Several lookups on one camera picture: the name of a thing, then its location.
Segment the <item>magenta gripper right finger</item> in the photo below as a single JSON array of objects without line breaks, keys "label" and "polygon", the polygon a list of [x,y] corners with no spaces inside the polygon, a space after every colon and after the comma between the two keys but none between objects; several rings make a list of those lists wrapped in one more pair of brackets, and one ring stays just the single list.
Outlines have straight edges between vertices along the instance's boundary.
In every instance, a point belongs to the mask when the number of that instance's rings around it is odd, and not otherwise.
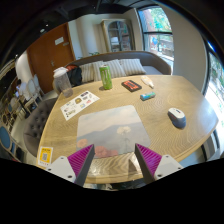
[{"label": "magenta gripper right finger", "polygon": [[160,155],[140,144],[135,144],[135,156],[146,184],[182,169],[182,166],[170,155]]}]

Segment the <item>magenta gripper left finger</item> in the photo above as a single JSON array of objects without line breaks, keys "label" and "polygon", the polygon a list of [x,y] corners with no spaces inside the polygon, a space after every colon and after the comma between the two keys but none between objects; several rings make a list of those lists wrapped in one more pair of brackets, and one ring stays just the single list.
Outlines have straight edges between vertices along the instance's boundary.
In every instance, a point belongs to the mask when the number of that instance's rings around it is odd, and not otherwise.
[{"label": "magenta gripper left finger", "polygon": [[89,145],[68,157],[60,156],[46,168],[46,171],[83,186],[94,155],[94,145]]}]

